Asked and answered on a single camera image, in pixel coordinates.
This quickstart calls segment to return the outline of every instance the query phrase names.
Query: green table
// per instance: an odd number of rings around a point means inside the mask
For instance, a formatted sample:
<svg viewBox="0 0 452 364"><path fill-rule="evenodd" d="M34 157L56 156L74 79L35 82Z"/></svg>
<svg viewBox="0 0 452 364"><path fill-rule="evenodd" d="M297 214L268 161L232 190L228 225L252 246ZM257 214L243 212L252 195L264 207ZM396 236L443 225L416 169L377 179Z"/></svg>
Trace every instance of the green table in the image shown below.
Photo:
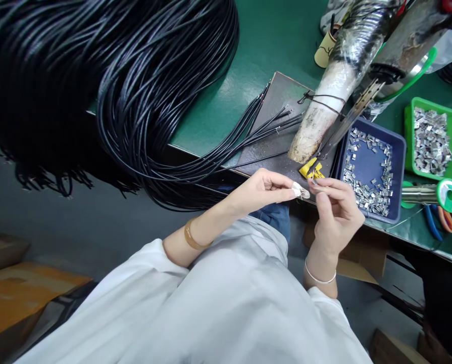
<svg viewBox="0 0 452 364"><path fill-rule="evenodd" d="M247 104L263 89L275 71L316 89L324 70L314 62L319 30L327 0L236 0L240 20L239 48L227 76L209 87L195 103L178 128L172 145L189 153L203 155L231 130ZM398 97L376 123L399 134L404 133L404 107L419 96L452 108L452 86L436 74L423 76ZM406 174L410 181L430 180ZM368 219L366 225L383 230L426 249L437 246L419 207L404 210L399 225ZM452 261L452 234L437 254Z"/></svg>

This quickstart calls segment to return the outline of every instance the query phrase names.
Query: orange scissors handle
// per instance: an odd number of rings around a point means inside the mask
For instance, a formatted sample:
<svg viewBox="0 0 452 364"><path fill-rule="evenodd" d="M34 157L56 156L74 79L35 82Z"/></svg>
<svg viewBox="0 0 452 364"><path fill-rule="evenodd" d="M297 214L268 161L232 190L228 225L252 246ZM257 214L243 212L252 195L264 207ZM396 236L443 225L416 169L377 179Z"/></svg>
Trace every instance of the orange scissors handle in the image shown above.
<svg viewBox="0 0 452 364"><path fill-rule="evenodd" d="M452 214L445 211L441 206L438 206L438 216L443 228L447 232L452 233Z"/></svg>

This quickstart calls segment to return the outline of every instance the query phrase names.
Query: solder wire spool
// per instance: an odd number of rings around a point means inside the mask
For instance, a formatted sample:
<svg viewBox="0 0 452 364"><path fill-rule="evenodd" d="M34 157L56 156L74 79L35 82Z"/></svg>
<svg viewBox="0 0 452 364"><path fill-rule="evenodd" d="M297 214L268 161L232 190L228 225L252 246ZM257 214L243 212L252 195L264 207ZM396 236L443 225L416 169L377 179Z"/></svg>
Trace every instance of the solder wire spool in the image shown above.
<svg viewBox="0 0 452 364"><path fill-rule="evenodd" d="M452 213L452 179L442 179L436 185L413 186L404 181L402 192L404 208L412 208L414 204L439 205L445 211Z"/></svg>

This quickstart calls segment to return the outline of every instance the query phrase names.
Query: gold bracelet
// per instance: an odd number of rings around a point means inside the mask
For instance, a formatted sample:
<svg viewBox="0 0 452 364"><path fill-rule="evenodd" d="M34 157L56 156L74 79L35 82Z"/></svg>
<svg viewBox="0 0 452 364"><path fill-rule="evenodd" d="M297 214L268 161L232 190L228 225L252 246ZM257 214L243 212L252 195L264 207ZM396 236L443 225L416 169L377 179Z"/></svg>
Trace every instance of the gold bracelet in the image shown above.
<svg viewBox="0 0 452 364"><path fill-rule="evenodd" d="M207 245L199 245L194 238L192 237L192 235L190 234L190 225L192 224L192 221L195 220L195 217L193 217L192 219L190 219L187 224L185 224L185 229L184 229L184 235L185 235L185 241L187 242L188 245L190 245L190 247L192 249L195 250L204 250L207 249L211 246L211 244L213 243L213 241L211 241L210 243L208 243Z"/></svg>

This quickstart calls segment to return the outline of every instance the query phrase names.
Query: hand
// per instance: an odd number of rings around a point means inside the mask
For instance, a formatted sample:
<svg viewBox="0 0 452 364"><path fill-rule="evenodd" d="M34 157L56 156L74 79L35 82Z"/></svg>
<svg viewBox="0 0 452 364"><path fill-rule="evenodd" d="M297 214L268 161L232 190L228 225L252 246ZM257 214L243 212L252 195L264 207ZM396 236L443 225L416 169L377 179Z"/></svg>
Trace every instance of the hand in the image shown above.
<svg viewBox="0 0 452 364"><path fill-rule="evenodd" d="M317 196L320 219L315 225L315 242L328 254L340 254L365 221L358 209L352 187L333 178L308 179Z"/></svg>
<svg viewBox="0 0 452 364"><path fill-rule="evenodd" d="M282 174L260 168L235 189L223 203L238 218L266 205L289 201L299 195L291 187L293 181Z"/></svg>

